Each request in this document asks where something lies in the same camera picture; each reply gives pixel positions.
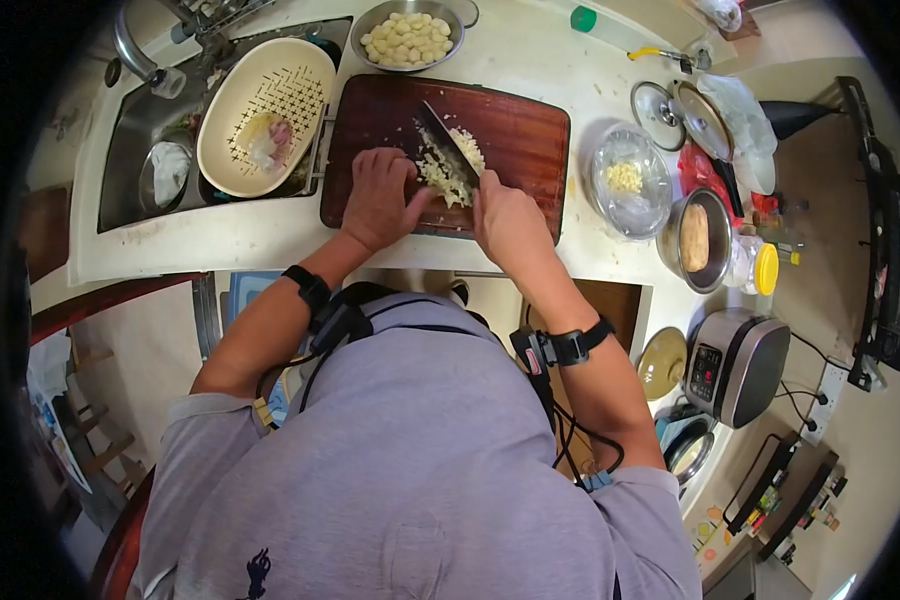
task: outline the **control panel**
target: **control panel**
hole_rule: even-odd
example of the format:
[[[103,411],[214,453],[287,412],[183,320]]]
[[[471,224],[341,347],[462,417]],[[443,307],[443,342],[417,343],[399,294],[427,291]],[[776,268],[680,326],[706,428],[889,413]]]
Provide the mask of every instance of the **control panel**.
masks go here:
[[[701,343],[696,347],[696,355],[690,365],[688,389],[694,396],[704,402],[713,402],[713,393],[717,388],[717,374],[724,354],[717,348]]]

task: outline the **green bottle cap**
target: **green bottle cap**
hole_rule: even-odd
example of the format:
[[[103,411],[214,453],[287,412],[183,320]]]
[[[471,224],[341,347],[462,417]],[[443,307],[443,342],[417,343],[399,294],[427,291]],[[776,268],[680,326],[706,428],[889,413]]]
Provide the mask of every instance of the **green bottle cap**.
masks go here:
[[[597,24],[597,13],[586,6],[577,6],[570,13],[570,27],[573,29],[589,33],[593,26]]]

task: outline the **glass bowl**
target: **glass bowl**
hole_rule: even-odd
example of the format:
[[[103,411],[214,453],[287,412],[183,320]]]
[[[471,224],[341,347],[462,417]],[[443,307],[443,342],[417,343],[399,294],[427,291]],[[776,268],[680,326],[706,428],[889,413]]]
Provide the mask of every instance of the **glass bowl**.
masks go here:
[[[586,177],[594,209],[627,240],[655,239],[673,205],[670,171],[641,127],[620,122],[600,139]]]

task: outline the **yellow hose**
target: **yellow hose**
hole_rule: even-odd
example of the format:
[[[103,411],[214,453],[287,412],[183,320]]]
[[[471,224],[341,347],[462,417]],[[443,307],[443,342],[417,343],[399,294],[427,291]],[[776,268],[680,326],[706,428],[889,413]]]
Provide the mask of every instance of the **yellow hose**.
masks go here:
[[[660,48],[640,48],[636,52],[627,52],[626,57],[631,61],[636,61],[640,57],[646,57],[648,55],[658,55],[660,54]]]

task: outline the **rice cooker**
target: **rice cooker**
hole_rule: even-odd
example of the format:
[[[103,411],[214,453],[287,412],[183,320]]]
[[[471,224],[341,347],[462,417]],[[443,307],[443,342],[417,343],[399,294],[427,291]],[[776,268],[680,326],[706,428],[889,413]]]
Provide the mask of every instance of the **rice cooker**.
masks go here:
[[[729,308],[704,318],[689,348],[687,400],[738,429],[774,400],[790,349],[790,327],[746,308]]]

